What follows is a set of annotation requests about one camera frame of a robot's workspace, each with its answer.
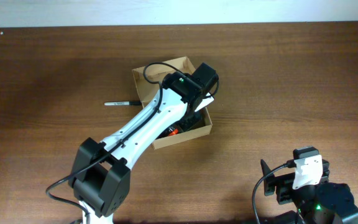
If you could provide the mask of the black white marker pen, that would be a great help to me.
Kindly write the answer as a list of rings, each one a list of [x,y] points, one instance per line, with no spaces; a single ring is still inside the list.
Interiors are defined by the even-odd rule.
[[[109,101],[104,106],[141,106],[141,101]]]

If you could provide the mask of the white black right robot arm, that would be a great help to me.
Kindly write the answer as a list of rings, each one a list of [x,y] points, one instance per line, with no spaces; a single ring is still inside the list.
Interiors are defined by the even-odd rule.
[[[280,205],[293,203],[295,211],[276,217],[257,219],[258,223],[358,224],[358,207],[347,184],[330,182],[329,162],[323,163],[323,174],[316,185],[292,189],[295,174],[275,176],[264,160],[260,161],[264,179],[264,195],[275,194]]]

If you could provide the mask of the brown cardboard box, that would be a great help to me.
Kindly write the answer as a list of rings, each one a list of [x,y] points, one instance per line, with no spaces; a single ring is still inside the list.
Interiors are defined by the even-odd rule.
[[[188,57],[180,57],[168,60],[165,61],[165,63],[173,65],[181,72],[186,72],[189,74],[192,74],[196,70]],[[135,86],[137,88],[139,100],[141,101],[142,106],[145,108],[156,95],[158,86],[147,83],[147,81],[143,77],[143,70],[144,67],[134,68],[132,69],[132,74],[134,76]],[[162,81],[165,75],[172,72],[174,72],[174,69],[164,65],[151,65],[146,70],[146,74],[151,80],[158,81]],[[163,147],[178,144],[180,142],[209,135],[213,125],[208,110],[206,109],[206,107],[204,107],[199,111],[201,112],[202,120],[199,121],[191,130],[182,131],[181,128],[177,128],[178,133],[176,135],[167,136],[167,134],[163,134],[152,143],[153,148],[160,149]]]

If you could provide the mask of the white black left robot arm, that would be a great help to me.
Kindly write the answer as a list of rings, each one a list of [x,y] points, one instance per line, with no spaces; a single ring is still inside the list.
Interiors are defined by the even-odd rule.
[[[83,223],[112,223],[130,191],[131,170],[142,153],[173,123],[214,100],[219,76],[202,63],[192,74],[167,74],[150,103],[100,142],[88,138],[78,148],[68,185],[83,211]]]

